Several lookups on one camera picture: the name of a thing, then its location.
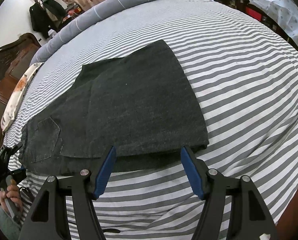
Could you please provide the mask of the green sleeve forearm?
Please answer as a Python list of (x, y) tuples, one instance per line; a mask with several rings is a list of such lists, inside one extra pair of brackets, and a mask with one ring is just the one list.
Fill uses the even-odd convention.
[(18, 240), (22, 227), (0, 207), (0, 229), (9, 240)]

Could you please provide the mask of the person's left hand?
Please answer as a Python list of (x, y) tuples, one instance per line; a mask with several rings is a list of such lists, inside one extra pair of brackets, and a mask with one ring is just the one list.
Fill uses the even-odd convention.
[(20, 198), (19, 187), (17, 185), (9, 185), (6, 192), (0, 190), (0, 205), (6, 213), (9, 213), (6, 206), (7, 199), (11, 200), (18, 207), (20, 212), (23, 211), (23, 204)]

